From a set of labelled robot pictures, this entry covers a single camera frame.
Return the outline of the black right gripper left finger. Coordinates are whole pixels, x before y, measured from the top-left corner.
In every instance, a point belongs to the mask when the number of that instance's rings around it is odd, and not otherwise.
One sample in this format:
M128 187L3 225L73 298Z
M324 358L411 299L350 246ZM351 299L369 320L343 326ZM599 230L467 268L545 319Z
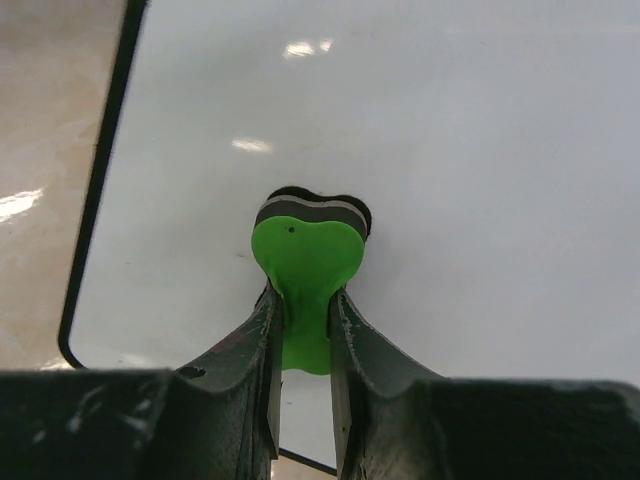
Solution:
M178 370L180 479L268 479L277 458L284 304L267 284L249 318Z

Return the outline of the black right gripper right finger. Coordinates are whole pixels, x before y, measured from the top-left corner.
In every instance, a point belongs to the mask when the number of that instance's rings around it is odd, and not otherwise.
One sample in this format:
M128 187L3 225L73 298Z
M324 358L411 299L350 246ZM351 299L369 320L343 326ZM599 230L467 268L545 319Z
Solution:
M329 304L333 431L340 479L438 479L429 384L440 375L370 325L344 289Z

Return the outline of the green bone-shaped whiteboard eraser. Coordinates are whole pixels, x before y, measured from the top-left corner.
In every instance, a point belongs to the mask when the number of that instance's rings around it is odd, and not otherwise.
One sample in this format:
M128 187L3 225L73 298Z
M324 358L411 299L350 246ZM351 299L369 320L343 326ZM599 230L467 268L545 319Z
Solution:
M371 229L370 209L347 194L285 186L259 208L251 249L283 301L283 369L330 373L330 301L359 270Z

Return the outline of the black-framed whiteboard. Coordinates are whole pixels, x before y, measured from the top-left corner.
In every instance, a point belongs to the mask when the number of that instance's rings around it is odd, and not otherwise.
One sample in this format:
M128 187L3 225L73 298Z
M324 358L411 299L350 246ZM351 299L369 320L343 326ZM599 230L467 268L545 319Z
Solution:
M64 358L234 331L285 186L369 207L346 292L440 375L439 478L638 477L637 2L127 2ZM280 444L338 477L331 377L284 374Z

